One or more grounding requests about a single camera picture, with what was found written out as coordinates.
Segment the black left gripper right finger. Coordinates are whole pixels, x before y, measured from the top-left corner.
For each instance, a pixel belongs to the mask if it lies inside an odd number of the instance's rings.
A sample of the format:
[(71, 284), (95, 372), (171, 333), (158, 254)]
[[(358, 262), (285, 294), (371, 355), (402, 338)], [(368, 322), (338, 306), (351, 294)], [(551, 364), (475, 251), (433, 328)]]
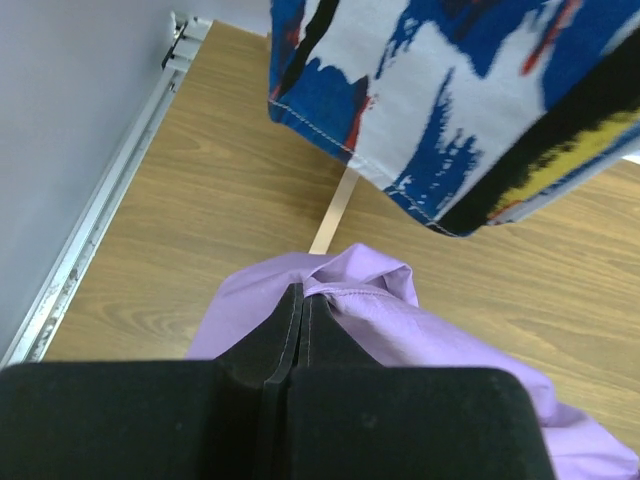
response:
[(313, 295), (303, 302), (297, 365), (381, 367), (338, 323), (322, 295)]

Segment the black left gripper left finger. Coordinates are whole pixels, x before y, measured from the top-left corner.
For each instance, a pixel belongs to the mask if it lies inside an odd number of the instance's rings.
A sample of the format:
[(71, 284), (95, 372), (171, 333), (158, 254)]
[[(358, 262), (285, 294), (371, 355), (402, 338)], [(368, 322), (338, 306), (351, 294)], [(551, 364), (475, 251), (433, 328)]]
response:
[(302, 285), (289, 285), (272, 313), (214, 362), (234, 381), (251, 388), (286, 375), (295, 358), (302, 306)]

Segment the purple trousers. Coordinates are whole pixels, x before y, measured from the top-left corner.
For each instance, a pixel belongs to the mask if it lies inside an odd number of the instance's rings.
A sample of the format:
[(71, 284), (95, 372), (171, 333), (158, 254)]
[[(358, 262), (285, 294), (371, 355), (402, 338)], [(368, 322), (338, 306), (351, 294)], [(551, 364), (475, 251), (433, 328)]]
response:
[(285, 289), (319, 294), (365, 351), (391, 367), (494, 367), (527, 390), (560, 479), (636, 479), (639, 458), (583, 411), (561, 403), (542, 372), (422, 309), (409, 265), (366, 245), (338, 255), (289, 253), (252, 265), (218, 288), (186, 354), (214, 359), (257, 328)]

